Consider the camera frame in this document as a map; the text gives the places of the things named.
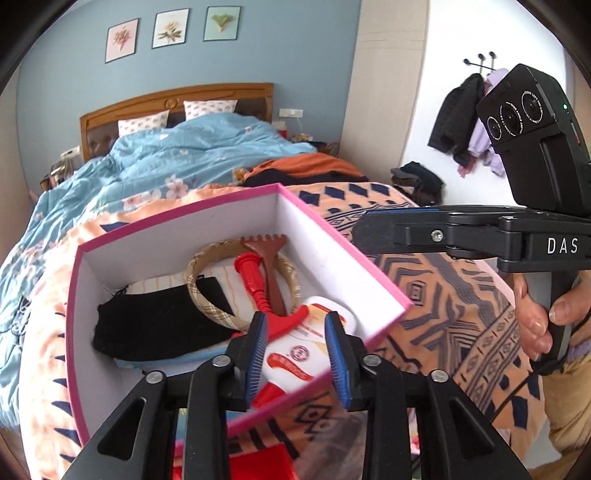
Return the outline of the right hand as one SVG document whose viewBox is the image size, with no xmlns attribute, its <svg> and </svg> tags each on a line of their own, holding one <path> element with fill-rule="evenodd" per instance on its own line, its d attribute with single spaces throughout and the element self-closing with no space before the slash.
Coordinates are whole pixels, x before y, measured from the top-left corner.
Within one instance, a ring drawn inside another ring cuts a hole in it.
<svg viewBox="0 0 591 480">
<path fill-rule="evenodd" d="M 578 326 L 590 312 L 590 271 L 582 271 L 569 292 L 557 299 L 549 310 L 537 304 L 529 295 L 522 274 L 514 274 L 515 316 L 519 323 L 522 350 L 533 361 L 550 352 L 552 337 L 550 323 L 557 326 Z"/>
</svg>

